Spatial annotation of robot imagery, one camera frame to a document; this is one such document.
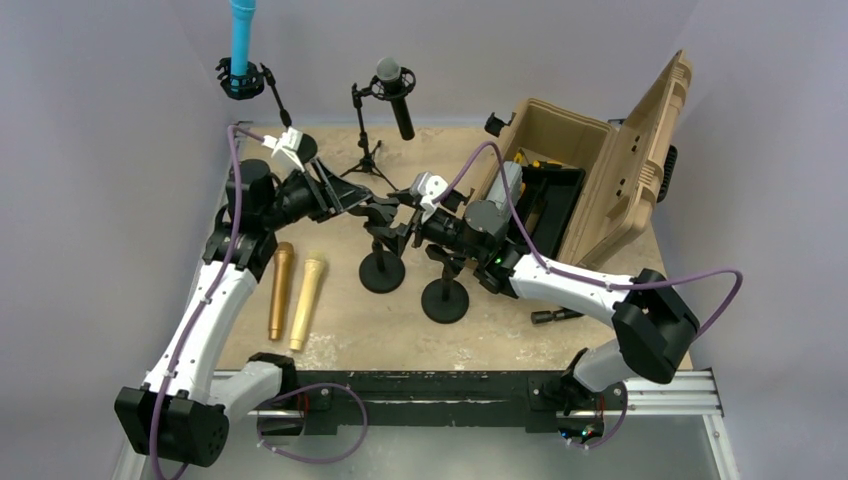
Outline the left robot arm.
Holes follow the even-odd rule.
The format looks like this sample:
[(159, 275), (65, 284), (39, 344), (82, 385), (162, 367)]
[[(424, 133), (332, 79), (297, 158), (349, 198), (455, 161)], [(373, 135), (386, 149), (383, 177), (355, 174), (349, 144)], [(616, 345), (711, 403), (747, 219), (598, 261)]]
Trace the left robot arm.
[(227, 380), (213, 380), (226, 338), (273, 260), (277, 231), (303, 218), (324, 222), (374, 198), (317, 158), (307, 165), (284, 179), (259, 159), (231, 170), (227, 203), (216, 215), (177, 331), (142, 384), (116, 397), (116, 415), (136, 453), (208, 467), (221, 455), (230, 427), (256, 407), (308, 411), (307, 391), (283, 355), (254, 354)]

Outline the gold microphone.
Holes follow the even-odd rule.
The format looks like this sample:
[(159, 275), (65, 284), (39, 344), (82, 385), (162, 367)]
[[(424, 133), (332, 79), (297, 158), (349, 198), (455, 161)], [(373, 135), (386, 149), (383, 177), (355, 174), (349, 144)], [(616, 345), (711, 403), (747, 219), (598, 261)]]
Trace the gold microphone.
[(268, 338), (271, 341), (279, 341), (284, 336), (294, 258), (294, 246), (290, 242), (281, 242), (273, 255), (274, 270), (268, 319)]

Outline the cream microphone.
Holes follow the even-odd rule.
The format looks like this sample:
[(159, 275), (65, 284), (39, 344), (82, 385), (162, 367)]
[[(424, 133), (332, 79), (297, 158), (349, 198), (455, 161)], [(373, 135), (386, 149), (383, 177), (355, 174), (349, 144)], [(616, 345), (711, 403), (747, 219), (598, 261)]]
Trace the cream microphone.
[(326, 256), (320, 251), (311, 251), (304, 261), (304, 275), (289, 339), (292, 351), (299, 352), (304, 347), (326, 266)]

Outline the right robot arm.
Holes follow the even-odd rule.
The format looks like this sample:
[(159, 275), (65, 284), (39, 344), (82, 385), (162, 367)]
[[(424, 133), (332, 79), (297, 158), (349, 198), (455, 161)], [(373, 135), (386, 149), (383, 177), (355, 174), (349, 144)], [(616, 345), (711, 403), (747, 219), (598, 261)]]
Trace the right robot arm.
[(403, 190), (370, 198), (352, 212), (390, 255), (400, 257), (410, 240), (422, 241), (443, 263), (447, 273), (433, 302), (446, 322), (464, 314), (465, 306), (451, 306), (450, 294), (459, 271), (473, 263), (474, 276), (493, 294), (547, 302), (606, 323), (613, 339), (577, 354), (561, 381), (573, 406), (584, 407), (631, 377), (670, 383), (699, 333), (697, 316), (659, 272), (607, 274), (545, 257), (508, 238), (512, 218), (491, 201), (474, 201), (457, 216), (432, 196)]

